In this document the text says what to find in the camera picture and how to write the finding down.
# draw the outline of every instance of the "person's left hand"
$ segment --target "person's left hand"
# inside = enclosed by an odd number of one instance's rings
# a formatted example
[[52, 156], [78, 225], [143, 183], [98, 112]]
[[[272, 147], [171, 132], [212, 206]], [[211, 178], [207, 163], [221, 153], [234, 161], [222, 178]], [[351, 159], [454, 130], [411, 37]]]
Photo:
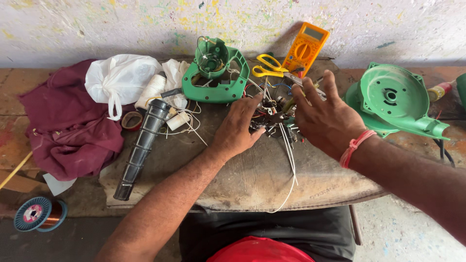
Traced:
[[254, 98], [241, 98], [232, 103], [230, 112], [223, 120], [207, 149], [228, 161], [230, 158], [250, 148], [265, 132], [265, 128], [250, 134], [249, 123], [262, 99], [262, 93]]

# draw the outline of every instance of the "concrete floor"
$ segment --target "concrete floor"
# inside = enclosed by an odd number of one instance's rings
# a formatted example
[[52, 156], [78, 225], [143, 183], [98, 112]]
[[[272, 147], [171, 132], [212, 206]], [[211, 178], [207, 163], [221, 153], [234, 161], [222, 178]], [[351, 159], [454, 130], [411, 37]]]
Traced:
[[[356, 204], [363, 246], [356, 262], [462, 261], [466, 248], [430, 217], [386, 196]], [[11, 220], [0, 223], [0, 261], [91, 261], [121, 218], [71, 218], [56, 230], [17, 232]], [[159, 252], [157, 262], [179, 262], [178, 232]]]

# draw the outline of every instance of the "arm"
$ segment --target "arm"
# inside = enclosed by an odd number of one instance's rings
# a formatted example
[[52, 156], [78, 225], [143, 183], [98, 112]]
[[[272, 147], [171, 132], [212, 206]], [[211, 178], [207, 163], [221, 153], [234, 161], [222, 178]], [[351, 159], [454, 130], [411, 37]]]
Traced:
[[[366, 130], [361, 117], [338, 96], [335, 77], [324, 72], [327, 101], [322, 101], [309, 78], [304, 93], [292, 88], [297, 104], [295, 123], [303, 135], [324, 153], [339, 161], [351, 139]], [[354, 151], [349, 168], [418, 207], [466, 245], [466, 175], [419, 157], [371, 136]]]
[[248, 131], [260, 99], [258, 94], [234, 102], [212, 145], [151, 189], [118, 225], [95, 261], [153, 261], [220, 168], [265, 131]]

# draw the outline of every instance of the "hand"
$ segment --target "hand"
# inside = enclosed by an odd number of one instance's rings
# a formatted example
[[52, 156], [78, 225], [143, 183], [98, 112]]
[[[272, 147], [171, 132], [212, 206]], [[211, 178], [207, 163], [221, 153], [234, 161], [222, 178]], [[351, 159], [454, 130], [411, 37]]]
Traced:
[[296, 102], [295, 124], [312, 145], [340, 160], [350, 140], [366, 130], [362, 118], [338, 96], [331, 71], [325, 70], [323, 74], [326, 101], [320, 99], [309, 77], [302, 80], [302, 85], [306, 97], [297, 84], [291, 89]]
[[265, 128], [261, 128], [252, 134], [249, 133], [249, 123], [261, 99], [262, 93], [254, 98], [245, 97], [233, 102], [230, 112], [215, 132], [212, 145], [207, 149], [228, 161], [251, 148], [265, 132]]

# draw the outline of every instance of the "green blower housing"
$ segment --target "green blower housing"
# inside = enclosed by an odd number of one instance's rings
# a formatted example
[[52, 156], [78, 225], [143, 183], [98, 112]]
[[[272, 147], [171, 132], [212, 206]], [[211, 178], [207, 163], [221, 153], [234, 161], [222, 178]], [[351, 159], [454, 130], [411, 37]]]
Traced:
[[442, 136], [450, 125], [427, 116], [429, 96], [423, 78], [402, 67], [371, 62], [343, 100], [383, 138], [402, 130], [450, 140]]
[[[241, 98], [249, 77], [249, 66], [241, 52], [225, 45], [218, 38], [203, 37], [196, 48], [194, 62], [182, 80], [182, 89], [189, 99], [205, 103], [231, 103]], [[239, 66], [238, 79], [230, 79], [229, 84], [219, 83], [217, 87], [201, 87], [192, 84], [192, 79], [200, 73], [206, 79], [216, 79], [230, 68], [235, 61]]]

